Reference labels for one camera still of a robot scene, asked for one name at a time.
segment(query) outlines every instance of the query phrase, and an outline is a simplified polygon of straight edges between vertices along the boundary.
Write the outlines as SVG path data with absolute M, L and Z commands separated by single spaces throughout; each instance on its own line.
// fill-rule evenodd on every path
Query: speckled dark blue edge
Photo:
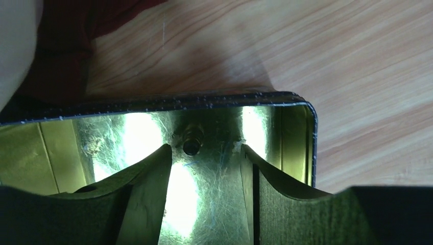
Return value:
M 316 186 L 317 127 L 318 120 L 314 107 L 304 98 L 293 92 L 267 92 L 251 89 L 241 90 L 240 94 L 196 93 L 183 95 L 144 96 L 129 100 L 94 102 L 64 108 L 39 108 L 3 111 L 0 113 L 0 126 L 37 123 L 41 121 L 76 119 L 95 115 L 113 115 L 126 112 L 152 112 L 172 110 L 196 110 L 229 108 L 240 106 L 307 106 L 314 118 L 312 144 L 312 186 Z

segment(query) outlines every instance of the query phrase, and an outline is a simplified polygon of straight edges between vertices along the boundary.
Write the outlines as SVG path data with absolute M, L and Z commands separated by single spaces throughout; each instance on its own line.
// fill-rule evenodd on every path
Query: dark red fabric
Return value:
M 165 0 L 44 0 L 32 67 L 18 94 L 57 105 L 82 100 L 91 40 Z

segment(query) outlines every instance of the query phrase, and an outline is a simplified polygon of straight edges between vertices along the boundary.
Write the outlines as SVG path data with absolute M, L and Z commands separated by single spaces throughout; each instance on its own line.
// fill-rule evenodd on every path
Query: wood grain surface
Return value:
M 433 184 L 432 0 L 173 0 L 95 46 L 90 98 L 293 91 L 319 115 L 318 188 Z

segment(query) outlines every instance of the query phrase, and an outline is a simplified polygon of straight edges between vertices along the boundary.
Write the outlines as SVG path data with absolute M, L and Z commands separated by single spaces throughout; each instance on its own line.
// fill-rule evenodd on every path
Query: light wood tabletop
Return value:
M 318 188 L 433 184 L 431 0 L 172 0 L 94 44 L 89 97 L 293 91 L 318 112 Z

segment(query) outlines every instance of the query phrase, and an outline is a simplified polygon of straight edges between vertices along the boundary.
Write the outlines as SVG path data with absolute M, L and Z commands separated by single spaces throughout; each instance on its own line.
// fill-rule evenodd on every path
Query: scratched metal surface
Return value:
M 240 145 L 272 161 L 273 107 L 131 113 L 78 120 L 81 147 L 94 181 L 136 163 L 169 143 L 173 167 L 159 244 L 252 244 L 240 175 Z M 190 157 L 181 134 L 200 123 L 204 144 Z

